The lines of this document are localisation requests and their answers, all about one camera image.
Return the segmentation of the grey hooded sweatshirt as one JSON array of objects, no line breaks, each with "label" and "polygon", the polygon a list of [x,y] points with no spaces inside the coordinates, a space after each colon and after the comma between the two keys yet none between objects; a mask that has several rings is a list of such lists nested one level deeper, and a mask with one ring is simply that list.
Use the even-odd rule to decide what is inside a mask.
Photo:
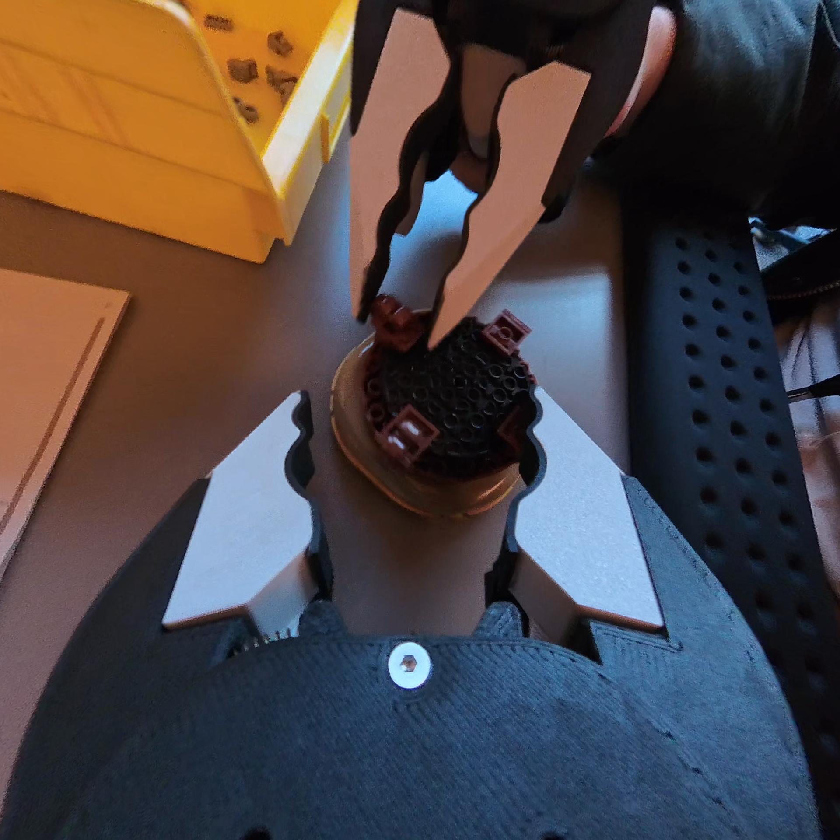
[{"label": "grey hooded sweatshirt", "polygon": [[[822,382],[839,372],[839,301],[834,293],[805,315],[775,330],[787,390]],[[815,532],[826,576],[839,593],[839,397],[791,406]]]}]

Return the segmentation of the round toy brick model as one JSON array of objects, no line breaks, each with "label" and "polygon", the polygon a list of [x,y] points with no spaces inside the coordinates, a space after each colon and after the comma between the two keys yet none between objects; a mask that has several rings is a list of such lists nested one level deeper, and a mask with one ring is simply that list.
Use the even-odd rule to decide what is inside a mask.
[{"label": "round toy brick model", "polygon": [[510,310],[466,317],[430,350],[431,314],[380,295],[373,333],[331,386],[331,425],[346,458],[400,507],[475,516],[518,481],[523,405],[536,383],[522,358],[530,327]]}]

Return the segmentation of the person's right forearm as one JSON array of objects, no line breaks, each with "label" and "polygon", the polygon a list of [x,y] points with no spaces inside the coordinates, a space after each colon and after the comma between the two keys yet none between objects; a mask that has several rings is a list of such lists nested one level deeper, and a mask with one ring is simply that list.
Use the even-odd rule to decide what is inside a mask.
[{"label": "person's right forearm", "polygon": [[838,2],[658,2],[673,45],[595,158],[767,225],[838,228]]}]

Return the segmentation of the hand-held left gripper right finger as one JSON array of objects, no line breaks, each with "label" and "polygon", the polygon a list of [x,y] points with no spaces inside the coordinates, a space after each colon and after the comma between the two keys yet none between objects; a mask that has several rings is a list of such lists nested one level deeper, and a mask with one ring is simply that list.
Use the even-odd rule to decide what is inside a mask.
[{"label": "hand-held left gripper right finger", "polygon": [[526,439],[486,603],[516,605],[541,639],[566,644],[583,621],[665,629],[625,475],[539,386],[522,405]]}]

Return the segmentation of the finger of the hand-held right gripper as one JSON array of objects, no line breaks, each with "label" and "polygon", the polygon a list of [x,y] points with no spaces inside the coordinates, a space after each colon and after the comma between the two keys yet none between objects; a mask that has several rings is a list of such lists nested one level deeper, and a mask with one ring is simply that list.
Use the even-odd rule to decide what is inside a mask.
[{"label": "finger of the hand-held right gripper", "polygon": [[463,252],[444,281],[429,349],[476,304],[543,215],[543,195],[590,78],[554,61],[504,90],[496,119],[497,168],[469,209]]},{"label": "finger of the hand-held right gripper", "polygon": [[397,8],[384,36],[350,140],[350,293],[368,319],[390,264],[394,234],[413,225],[428,150],[444,126],[452,62],[431,16]]}]

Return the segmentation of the scattered loose toy bricks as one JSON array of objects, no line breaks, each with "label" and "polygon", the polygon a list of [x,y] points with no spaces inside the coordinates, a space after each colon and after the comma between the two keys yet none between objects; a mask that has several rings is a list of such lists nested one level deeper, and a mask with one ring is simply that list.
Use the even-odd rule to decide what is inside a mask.
[{"label": "scattered loose toy bricks", "polygon": [[239,23],[232,12],[201,13],[199,22],[238,114],[251,129],[267,130],[282,114],[298,84],[287,68],[293,45]]}]

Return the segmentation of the person's right hand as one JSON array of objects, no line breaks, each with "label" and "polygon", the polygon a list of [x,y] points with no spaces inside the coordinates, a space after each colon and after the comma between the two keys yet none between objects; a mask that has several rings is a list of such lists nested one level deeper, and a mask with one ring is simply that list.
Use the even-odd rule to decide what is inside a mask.
[{"label": "person's right hand", "polygon": [[646,108],[665,77],[676,43],[677,22],[666,6],[656,5],[650,15],[647,39],[637,76],[606,138],[621,136]]}]

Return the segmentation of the dark green jacket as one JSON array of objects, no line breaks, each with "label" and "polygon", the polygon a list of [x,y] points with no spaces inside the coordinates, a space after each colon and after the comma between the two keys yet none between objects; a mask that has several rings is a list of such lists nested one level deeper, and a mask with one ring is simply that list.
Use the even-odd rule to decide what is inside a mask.
[{"label": "dark green jacket", "polygon": [[838,291],[838,229],[771,229],[756,217],[750,226],[773,326],[806,315]]}]

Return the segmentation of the black dotted mat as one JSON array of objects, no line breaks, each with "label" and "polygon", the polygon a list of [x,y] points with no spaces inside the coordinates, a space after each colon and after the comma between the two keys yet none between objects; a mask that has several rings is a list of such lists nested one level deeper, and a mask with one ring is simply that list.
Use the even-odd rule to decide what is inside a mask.
[{"label": "black dotted mat", "polygon": [[838,631],[749,228],[625,211],[633,471],[838,732]]}]

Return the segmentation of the yellow plastic bin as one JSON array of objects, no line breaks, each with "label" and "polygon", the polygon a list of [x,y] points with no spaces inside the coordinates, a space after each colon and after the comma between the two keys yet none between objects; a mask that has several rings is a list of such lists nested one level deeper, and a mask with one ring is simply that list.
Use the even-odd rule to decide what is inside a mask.
[{"label": "yellow plastic bin", "polygon": [[[354,1],[2,1],[2,190],[245,259],[290,245],[350,112]],[[269,129],[238,114],[200,24],[293,45]]]}]

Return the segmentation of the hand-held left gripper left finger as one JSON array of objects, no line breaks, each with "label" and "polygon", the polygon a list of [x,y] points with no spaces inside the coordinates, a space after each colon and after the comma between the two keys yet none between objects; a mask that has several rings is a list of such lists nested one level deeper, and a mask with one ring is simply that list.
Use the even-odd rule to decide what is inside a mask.
[{"label": "hand-held left gripper left finger", "polygon": [[258,633],[295,633],[332,572],[319,512],[309,395],[293,392],[208,475],[162,624],[242,617]]}]

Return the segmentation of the open instruction booklet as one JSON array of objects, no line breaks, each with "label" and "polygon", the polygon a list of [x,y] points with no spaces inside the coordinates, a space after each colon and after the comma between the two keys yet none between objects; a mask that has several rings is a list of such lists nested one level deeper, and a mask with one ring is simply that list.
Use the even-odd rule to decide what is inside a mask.
[{"label": "open instruction booklet", "polygon": [[130,294],[1,271],[4,573]]}]

